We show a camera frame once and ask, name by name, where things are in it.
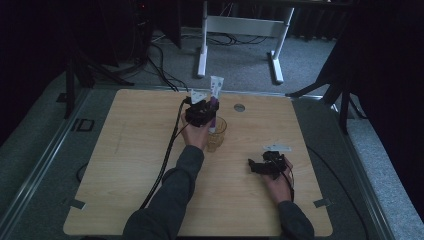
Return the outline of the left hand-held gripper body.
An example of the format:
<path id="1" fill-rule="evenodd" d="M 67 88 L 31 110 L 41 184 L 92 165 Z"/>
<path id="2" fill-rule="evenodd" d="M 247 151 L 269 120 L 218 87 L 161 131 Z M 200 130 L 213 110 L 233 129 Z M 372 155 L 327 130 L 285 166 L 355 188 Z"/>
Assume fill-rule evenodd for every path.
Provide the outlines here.
<path id="1" fill-rule="evenodd" d="M 185 119 L 189 124 L 200 127 L 216 118 L 216 115 L 207 116 L 205 114 L 206 109 L 213 108 L 207 106 L 206 98 L 206 92 L 191 90 L 190 95 L 184 100 L 189 105 L 185 110 Z"/>

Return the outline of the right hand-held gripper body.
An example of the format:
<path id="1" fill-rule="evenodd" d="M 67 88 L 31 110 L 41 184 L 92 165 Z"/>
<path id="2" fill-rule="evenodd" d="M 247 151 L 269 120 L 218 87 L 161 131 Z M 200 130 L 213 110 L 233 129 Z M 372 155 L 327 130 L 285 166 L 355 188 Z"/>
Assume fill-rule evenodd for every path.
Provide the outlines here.
<path id="1" fill-rule="evenodd" d="M 287 158 L 279 151 L 265 151 L 262 155 L 265 165 L 263 175 L 271 176 L 276 180 L 282 176 L 285 180 L 288 179 L 291 167 L 287 162 Z"/>

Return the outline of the amber glass cup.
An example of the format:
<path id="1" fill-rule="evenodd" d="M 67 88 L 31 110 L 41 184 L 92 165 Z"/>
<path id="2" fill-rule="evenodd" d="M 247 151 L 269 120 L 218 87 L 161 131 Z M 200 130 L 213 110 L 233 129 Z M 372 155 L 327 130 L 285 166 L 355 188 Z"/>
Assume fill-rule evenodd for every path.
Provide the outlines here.
<path id="1" fill-rule="evenodd" d="M 227 122 L 222 117 L 215 120 L 215 128 L 209 133 L 207 142 L 207 151 L 215 152 L 223 143 L 227 130 Z"/>

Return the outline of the person's left hand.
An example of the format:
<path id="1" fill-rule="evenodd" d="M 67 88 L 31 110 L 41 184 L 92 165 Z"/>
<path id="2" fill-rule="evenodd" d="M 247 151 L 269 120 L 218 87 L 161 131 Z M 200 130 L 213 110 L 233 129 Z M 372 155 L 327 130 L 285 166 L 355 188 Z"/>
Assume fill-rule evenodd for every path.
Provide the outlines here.
<path id="1" fill-rule="evenodd" d="M 181 115 L 181 120 L 183 124 L 181 134 L 185 144 L 204 150 L 208 142 L 210 124 L 206 123 L 200 127 L 193 126 L 186 121 L 184 114 Z"/>

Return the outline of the person's right hand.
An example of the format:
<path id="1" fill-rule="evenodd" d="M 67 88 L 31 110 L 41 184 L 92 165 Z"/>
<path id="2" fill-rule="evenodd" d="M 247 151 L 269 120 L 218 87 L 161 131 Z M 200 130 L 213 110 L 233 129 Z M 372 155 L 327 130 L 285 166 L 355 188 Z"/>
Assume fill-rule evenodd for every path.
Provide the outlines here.
<path id="1" fill-rule="evenodd" d="M 285 180 L 282 176 L 276 180 L 273 180 L 271 176 L 262 175 L 262 179 L 264 180 L 264 183 L 269 190 L 270 196 L 276 205 L 283 201 L 292 202 L 294 200 L 294 180 L 292 177 L 293 165 L 288 159 L 287 162 L 291 167 L 291 172 L 289 173 L 287 180 Z"/>

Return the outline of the black metal stand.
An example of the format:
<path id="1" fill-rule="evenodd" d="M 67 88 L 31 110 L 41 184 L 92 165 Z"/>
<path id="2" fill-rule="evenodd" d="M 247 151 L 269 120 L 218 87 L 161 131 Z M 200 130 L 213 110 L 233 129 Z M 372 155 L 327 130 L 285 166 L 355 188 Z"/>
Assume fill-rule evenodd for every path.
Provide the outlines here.
<path id="1" fill-rule="evenodd" d="M 341 98 L 339 127 L 344 134 L 348 134 L 347 119 L 349 115 L 349 107 L 353 108 L 353 111 L 359 118 L 367 118 L 367 116 L 360 110 L 358 105 L 351 98 L 353 76 L 353 71 L 349 66 L 337 67 L 325 64 L 314 83 L 298 91 L 287 93 L 286 96 L 291 98 L 300 98 L 313 90 L 324 85 L 328 85 L 328 89 L 321 98 L 321 101 L 325 105 L 333 105 L 338 98 Z"/>

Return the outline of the black tripod stand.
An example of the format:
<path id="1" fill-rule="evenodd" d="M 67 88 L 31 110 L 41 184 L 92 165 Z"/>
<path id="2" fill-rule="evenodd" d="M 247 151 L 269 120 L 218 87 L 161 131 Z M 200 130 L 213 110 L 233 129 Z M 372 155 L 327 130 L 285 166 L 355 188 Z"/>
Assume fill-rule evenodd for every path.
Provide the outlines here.
<path id="1" fill-rule="evenodd" d="M 76 95 L 75 95 L 75 79 L 78 79 L 80 85 L 83 88 L 92 88 L 95 84 L 94 77 L 91 74 L 91 69 L 98 71 L 104 77 L 124 86 L 133 86 L 116 74 L 107 70 L 105 67 L 97 64 L 94 60 L 89 58 L 80 49 L 75 49 L 71 53 L 70 60 L 66 69 L 66 81 L 65 81 L 65 95 L 64 101 L 66 103 L 64 118 L 68 119 L 71 113 L 74 111 L 76 106 Z"/>

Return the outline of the white metal table frame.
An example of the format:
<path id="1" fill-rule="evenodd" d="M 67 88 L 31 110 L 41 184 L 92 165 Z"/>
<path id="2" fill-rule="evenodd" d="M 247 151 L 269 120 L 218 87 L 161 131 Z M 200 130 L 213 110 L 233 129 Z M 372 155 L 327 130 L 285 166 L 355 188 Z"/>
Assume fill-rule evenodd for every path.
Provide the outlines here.
<path id="1" fill-rule="evenodd" d="M 206 72 L 208 56 L 207 35 L 209 33 L 224 33 L 277 38 L 277 45 L 275 49 L 270 52 L 269 60 L 275 76 L 275 81 L 278 84 L 282 84 L 284 82 L 279 56 L 289 30 L 291 19 L 295 10 L 294 7 L 286 8 L 282 20 L 214 16 L 208 13 L 207 1 L 202 3 L 202 7 L 202 45 L 200 48 L 198 62 L 198 77 L 204 77 Z"/>

